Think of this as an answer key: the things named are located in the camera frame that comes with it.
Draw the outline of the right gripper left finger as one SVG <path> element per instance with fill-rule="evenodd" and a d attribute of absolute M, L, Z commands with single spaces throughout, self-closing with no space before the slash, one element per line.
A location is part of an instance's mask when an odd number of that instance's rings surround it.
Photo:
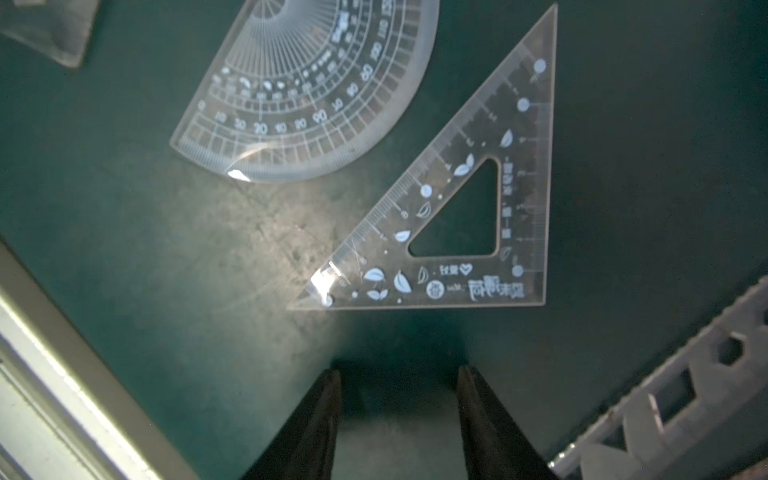
<path fill-rule="evenodd" d="M 329 479 L 342 413 L 342 382 L 326 369 L 244 479 Z"/>

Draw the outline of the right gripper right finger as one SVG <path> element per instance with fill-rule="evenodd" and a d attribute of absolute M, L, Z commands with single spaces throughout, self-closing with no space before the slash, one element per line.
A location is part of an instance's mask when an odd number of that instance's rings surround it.
<path fill-rule="evenodd" d="M 459 368 L 456 395 L 470 479 L 557 477 L 475 367 Z"/>

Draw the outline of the thin clear straight ruler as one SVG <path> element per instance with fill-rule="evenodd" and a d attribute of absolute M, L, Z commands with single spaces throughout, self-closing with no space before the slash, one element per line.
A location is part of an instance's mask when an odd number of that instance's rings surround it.
<path fill-rule="evenodd" d="M 761 278 L 549 463 L 561 479 L 653 479 L 767 385 Z"/>

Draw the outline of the clear protractor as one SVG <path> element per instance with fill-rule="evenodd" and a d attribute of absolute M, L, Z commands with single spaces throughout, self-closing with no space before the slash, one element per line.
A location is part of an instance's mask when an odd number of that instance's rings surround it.
<path fill-rule="evenodd" d="M 419 0 L 244 3 L 171 147 L 245 182 L 293 183 L 347 166 L 414 98 L 439 11 Z"/>

